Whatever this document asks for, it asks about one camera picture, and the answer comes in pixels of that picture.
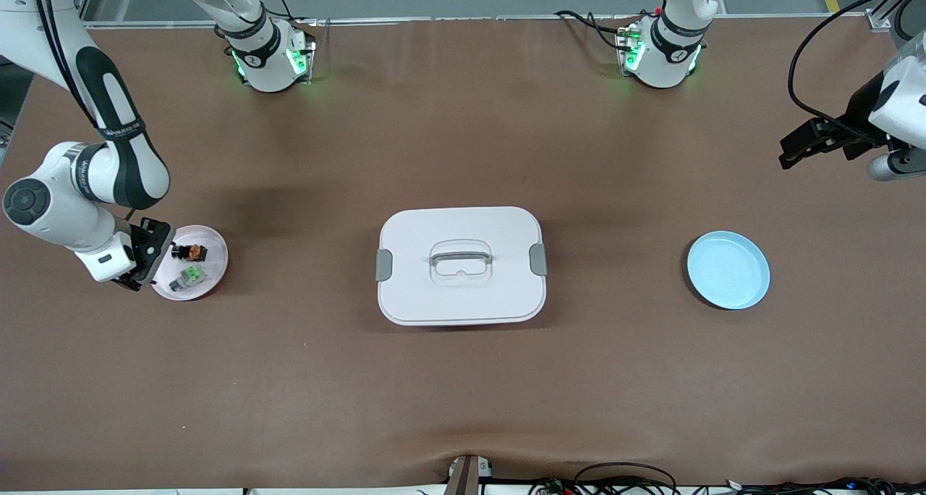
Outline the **pink round plate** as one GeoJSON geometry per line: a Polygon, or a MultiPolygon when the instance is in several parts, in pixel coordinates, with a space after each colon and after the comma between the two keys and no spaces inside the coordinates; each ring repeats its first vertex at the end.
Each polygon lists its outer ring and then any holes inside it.
{"type": "Polygon", "coordinates": [[[221,279],[223,278],[228,267],[229,254],[228,247],[224,238],[216,230],[208,226],[182,226],[176,230],[175,237],[173,238],[173,244],[204,245],[206,248],[208,248],[206,260],[204,262],[186,262],[174,260],[174,258],[171,257],[171,248],[169,248],[168,253],[163,258],[163,261],[166,261],[166,278],[164,281],[152,285],[153,290],[155,290],[156,293],[158,293],[160,296],[174,301],[199,300],[199,298],[205,297],[208,293],[211,293],[213,289],[217,287],[219,283],[221,283],[221,279]],[[209,271],[211,271],[212,274],[218,274],[218,284],[216,284],[211,291],[208,291],[201,296],[186,297],[168,291],[168,287],[166,287],[166,285],[168,285],[168,283],[175,278],[175,276],[179,273],[179,271],[182,270],[183,267],[192,264],[205,266],[209,271]]]}

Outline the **light blue round plate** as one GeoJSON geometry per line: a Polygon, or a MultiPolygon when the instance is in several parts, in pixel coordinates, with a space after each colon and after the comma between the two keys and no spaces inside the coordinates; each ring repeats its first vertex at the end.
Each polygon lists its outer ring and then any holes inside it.
{"type": "Polygon", "coordinates": [[[695,292],[716,308],[754,307],[770,288],[767,258],[750,238],[738,232],[702,234],[692,242],[685,266],[695,292]]]}

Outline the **white lidded storage box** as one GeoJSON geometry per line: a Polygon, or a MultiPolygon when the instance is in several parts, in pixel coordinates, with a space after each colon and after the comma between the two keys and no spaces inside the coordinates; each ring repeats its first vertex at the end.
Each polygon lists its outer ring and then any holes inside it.
{"type": "Polygon", "coordinates": [[[379,248],[394,256],[393,275],[377,283],[381,313],[398,326],[451,327],[520,323],[547,298],[547,277],[530,271],[529,247],[541,224],[520,207],[407,209],[384,222],[379,248]],[[441,250],[488,250],[495,260],[444,261],[441,250]]]}

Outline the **brown table mat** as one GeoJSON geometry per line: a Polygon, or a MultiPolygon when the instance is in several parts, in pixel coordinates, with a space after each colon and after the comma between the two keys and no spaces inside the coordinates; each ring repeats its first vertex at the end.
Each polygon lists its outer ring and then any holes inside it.
{"type": "Polygon", "coordinates": [[[926,481],[926,177],[778,165],[815,24],[713,23],[671,90],[563,20],[325,27],[312,83],[278,95],[211,29],[94,30],[171,169],[148,214],[213,227],[231,261],[173,302],[0,212],[0,491],[430,484],[464,453],[520,478],[926,481]],[[384,222],[484,206],[540,222],[542,310],[387,320],[384,222]],[[713,231],[767,258],[754,307],[688,280],[713,231]]]}

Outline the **green and clear switch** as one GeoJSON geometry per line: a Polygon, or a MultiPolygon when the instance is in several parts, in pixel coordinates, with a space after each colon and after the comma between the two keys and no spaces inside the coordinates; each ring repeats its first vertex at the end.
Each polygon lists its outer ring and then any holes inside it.
{"type": "Polygon", "coordinates": [[[166,287],[174,294],[192,297],[211,291],[218,282],[218,274],[212,274],[205,266],[192,264],[183,267],[166,287]]]}

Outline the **silver table edge rail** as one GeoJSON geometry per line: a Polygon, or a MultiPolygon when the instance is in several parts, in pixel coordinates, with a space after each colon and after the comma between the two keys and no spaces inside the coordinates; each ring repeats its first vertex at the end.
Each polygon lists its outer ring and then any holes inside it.
{"type": "MultiPolygon", "coordinates": [[[[824,20],[828,13],[789,13],[789,14],[717,14],[714,23],[721,20],[749,20],[750,18],[811,18],[811,20],[824,20]]],[[[330,26],[375,26],[394,25],[406,22],[443,22],[443,21],[524,21],[558,20],[555,14],[497,14],[489,17],[369,17],[369,18],[297,18],[295,23],[308,27],[330,26]]],[[[153,29],[211,29],[212,20],[122,20],[122,21],[85,21],[87,29],[97,30],[153,30],[153,29]]]]}

